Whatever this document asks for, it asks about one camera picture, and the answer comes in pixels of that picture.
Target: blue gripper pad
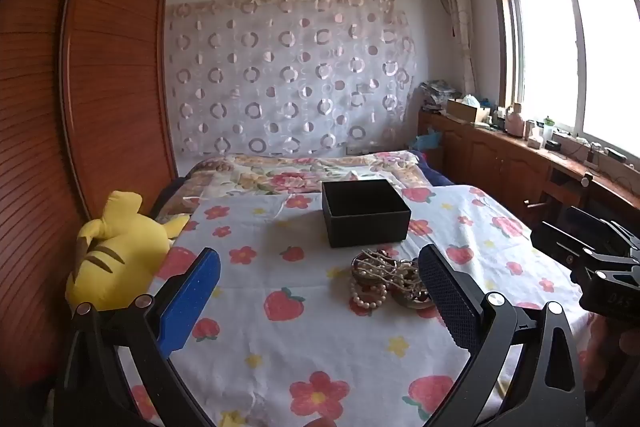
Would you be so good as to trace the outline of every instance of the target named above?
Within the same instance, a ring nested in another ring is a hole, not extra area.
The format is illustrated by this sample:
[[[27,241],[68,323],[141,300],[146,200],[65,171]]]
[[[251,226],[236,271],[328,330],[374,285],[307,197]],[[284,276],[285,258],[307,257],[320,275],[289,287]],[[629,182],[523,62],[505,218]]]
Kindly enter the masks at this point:
[[[218,280],[220,256],[212,248],[205,248],[160,317],[158,349],[165,358],[184,347]]]
[[[453,270],[435,245],[420,250],[418,273],[456,345],[475,354],[481,346],[482,290],[469,274]]]

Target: pink bottle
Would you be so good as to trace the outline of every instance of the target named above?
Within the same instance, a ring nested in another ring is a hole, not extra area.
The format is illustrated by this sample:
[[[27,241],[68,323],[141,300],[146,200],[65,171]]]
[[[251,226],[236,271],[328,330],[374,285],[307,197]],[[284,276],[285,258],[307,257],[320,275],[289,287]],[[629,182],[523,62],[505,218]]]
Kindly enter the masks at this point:
[[[507,110],[507,116],[504,119],[504,130],[511,136],[522,138],[524,136],[525,122],[520,116],[522,111],[522,104],[515,102]]]

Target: window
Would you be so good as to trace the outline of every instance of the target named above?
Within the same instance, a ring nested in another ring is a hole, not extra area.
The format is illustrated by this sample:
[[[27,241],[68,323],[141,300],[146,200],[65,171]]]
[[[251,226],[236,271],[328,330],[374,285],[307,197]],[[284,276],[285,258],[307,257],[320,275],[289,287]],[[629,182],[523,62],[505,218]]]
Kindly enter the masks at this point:
[[[638,0],[508,0],[514,101],[638,163]]]

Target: jewelry pile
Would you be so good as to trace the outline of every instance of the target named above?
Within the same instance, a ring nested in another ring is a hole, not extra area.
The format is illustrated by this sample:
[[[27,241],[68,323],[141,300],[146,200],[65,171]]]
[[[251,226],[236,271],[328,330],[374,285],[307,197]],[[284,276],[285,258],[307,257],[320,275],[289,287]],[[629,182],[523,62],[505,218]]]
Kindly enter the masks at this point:
[[[412,309],[432,307],[418,275],[418,260],[396,261],[384,250],[363,250],[351,262],[351,298],[356,306],[375,310],[390,292],[400,305]]]

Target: sheer curtain with circles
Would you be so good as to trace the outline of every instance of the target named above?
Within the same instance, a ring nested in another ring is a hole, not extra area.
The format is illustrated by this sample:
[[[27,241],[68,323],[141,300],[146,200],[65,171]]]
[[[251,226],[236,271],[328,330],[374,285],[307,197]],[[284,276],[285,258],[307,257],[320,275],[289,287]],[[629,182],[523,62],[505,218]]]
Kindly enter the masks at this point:
[[[394,146],[415,45],[394,0],[224,0],[168,7],[176,153],[344,155]]]

